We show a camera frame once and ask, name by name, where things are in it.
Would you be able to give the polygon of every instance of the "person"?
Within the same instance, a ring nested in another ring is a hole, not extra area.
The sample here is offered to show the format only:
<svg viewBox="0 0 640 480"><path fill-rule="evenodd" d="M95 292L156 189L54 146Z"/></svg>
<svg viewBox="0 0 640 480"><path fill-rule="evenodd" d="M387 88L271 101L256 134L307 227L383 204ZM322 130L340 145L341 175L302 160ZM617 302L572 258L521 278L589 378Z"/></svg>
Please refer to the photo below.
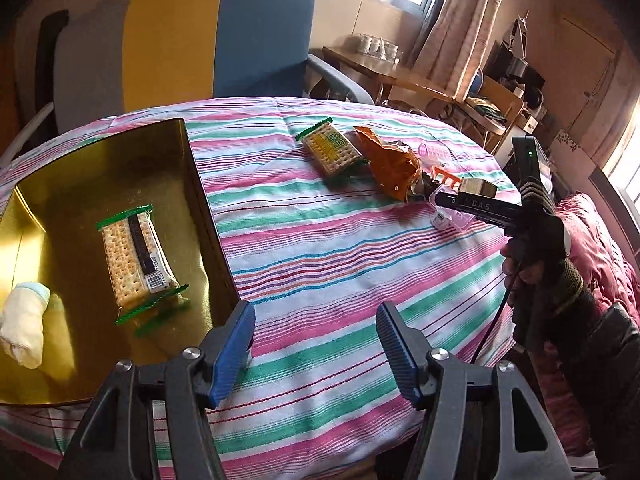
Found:
<svg viewBox="0 0 640 480"><path fill-rule="evenodd" d="M512 243L500 251L506 258L505 286L514 282L507 303L518 309L526 287L544 293L546 301L534 307L544 312L532 319L543 319L540 333L558 349L560 369L587 416L601 475L606 480L640 478L638 327L619 303L601 314L568 258L553 268L537 262L515 276Z"/></svg>

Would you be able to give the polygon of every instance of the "rolled white sock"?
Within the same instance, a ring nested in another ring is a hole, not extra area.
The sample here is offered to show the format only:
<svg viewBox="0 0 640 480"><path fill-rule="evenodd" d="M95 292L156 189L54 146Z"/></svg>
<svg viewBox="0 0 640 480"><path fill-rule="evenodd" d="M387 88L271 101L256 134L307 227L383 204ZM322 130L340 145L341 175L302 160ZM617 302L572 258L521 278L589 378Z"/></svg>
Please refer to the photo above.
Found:
<svg viewBox="0 0 640 480"><path fill-rule="evenodd" d="M0 344L24 367L37 368L42 362L42 314L47 303L49 289L37 282L19 283L4 302Z"/></svg>

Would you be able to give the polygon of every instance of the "metallic gold tray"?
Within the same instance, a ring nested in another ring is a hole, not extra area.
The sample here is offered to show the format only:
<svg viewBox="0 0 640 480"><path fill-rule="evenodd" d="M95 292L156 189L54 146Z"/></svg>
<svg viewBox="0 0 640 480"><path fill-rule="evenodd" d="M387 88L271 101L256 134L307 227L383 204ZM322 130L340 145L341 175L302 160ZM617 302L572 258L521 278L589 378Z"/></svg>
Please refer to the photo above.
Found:
<svg viewBox="0 0 640 480"><path fill-rule="evenodd" d="M95 223L154 206L180 298L116 326L117 306ZM0 304L15 284L50 288L35 370L0 351L0 403L91 398L119 359L165 361L200 343L238 301L184 121L142 126L79 148L21 180L0 219Z"/></svg>

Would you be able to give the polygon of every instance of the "chair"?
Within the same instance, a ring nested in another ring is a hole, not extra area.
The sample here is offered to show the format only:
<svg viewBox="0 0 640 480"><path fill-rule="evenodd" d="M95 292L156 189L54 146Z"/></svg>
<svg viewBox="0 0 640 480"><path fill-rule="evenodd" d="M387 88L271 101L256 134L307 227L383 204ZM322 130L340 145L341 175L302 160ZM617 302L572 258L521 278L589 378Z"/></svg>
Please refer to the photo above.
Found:
<svg viewBox="0 0 640 480"><path fill-rule="evenodd" d="M55 121L26 147L140 108L302 97L307 68L332 95L373 104L361 86L309 54L313 11L314 0L111 0L68 25L66 11L51 14L40 27L36 105L53 102Z"/></svg>
<svg viewBox="0 0 640 480"><path fill-rule="evenodd" d="M482 132L484 132L484 139L482 141L483 148L486 148L490 137L500 137L496 145L491 150L491 154L493 155L500 147L505 134L511 130L513 123L515 123L516 119L524 109L524 103L522 102L522 99L513 94L513 92L510 92L500 83L495 82L487 76L484 76L484 81L482 82L482 86L480 87L478 94L482 97L488 98L500 109L507 119L506 125L501 126L500 124L489 120L465 102L455 104L456 108L464 114L462 124L457 124L456 127L460 131L463 131L466 127L466 121L470 121L481 135Z"/></svg>

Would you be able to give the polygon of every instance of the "blue gripper pad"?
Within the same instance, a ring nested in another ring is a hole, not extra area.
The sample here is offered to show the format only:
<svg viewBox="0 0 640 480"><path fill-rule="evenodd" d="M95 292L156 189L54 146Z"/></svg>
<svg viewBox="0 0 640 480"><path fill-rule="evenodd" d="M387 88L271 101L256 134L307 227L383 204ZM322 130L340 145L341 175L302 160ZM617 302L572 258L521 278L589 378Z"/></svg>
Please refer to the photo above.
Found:
<svg viewBox="0 0 640 480"><path fill-rule="evenodd" d="M244 365L254 330L255 309L251 303L247 303L213 367L213 386L209 391L209 400L214 408L231 393L238 372Z"/></svg>
<svg viewBox="0 0 640 480"><path fill-rule="evenodd" d="M412 358L398 330L398 322L404 324L395 305L385 301L376 312L376 331L385 351L394 379L402 398L415 408L422 395L418 389L418 366Z"/></svg>

